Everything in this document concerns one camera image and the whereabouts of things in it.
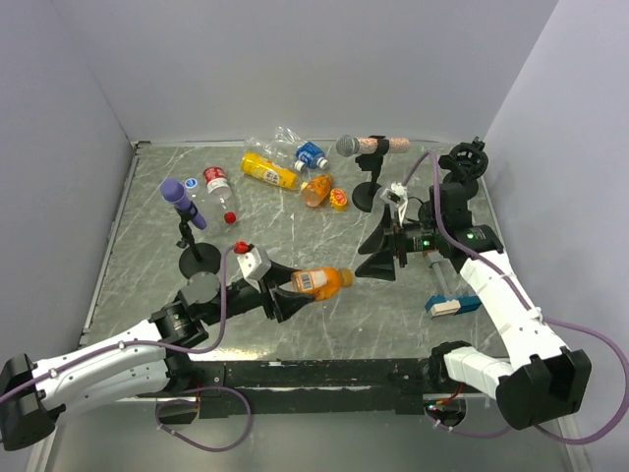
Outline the orange bottle red cap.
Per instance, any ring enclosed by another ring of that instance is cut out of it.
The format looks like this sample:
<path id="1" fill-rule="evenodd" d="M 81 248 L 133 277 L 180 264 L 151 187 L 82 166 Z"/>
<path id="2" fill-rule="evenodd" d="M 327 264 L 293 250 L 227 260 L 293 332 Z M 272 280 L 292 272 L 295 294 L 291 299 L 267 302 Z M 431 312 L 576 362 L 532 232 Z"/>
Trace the orange bottle red cap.
<path id="1" fill-rule="evenodd" d="M 296 292 L 310 294 L 316 301 L 332 298 L 340 289 L 351 287 L 354 276 L 346 267 L 319 267 L 296 271 L 291 283 Z"/>

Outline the small red bottle cap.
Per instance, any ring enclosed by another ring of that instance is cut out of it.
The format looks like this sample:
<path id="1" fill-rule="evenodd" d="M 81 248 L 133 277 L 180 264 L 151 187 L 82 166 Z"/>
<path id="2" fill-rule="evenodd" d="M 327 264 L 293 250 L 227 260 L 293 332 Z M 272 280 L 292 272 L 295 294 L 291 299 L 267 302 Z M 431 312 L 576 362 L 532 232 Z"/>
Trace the small red bottle cap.
<path id="1" fill-rule="evenodd" d="M 237 220 L 236 214 L 234 212 L 227 212 L 224 214 L 224 220 L 228 224 L 233 224 Z"/>

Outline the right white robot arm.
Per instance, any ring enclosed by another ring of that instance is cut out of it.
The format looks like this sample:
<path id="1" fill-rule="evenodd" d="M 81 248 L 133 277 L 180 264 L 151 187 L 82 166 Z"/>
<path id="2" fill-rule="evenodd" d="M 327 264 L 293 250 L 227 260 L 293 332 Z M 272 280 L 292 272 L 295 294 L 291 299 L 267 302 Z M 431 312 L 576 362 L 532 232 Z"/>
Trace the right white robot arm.
<path id="1" fill-rule="evenodd" d="M 474 225 L 463 186 L 430 187 L 424 214 L 435 248 L 479 297 L 508 354 L 501 361 L 467 341 L 444 342 L 428 358 L 432 386 L 446 392 L 463 384 L 486 394 L 515 430 L 578 412 L 590 358 L 571 350 L 543 320 L 496 233 Z"/>

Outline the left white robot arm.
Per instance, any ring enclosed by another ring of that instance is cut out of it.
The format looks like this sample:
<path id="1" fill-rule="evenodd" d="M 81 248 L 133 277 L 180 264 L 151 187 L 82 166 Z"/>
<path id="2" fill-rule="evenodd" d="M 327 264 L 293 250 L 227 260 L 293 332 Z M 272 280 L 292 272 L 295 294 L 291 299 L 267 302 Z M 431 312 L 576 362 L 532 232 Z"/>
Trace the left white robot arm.
<path id="1" fill-rule="evenodd" d="M 17 355 L 1 372 L 1 444 L 14 451 L 38 443 L 64 413 L 137 395 L 184 394 L 198 374 L 191 357 L 204 352 L 208 326 L 224 327 L 255 308 L 282 323 L 314 299 L 274 282 L 254 288 L 240 279 L 223 287 L 215 274 L 199 273 L 173 302 L 108 339 L 47 360 Z"/>

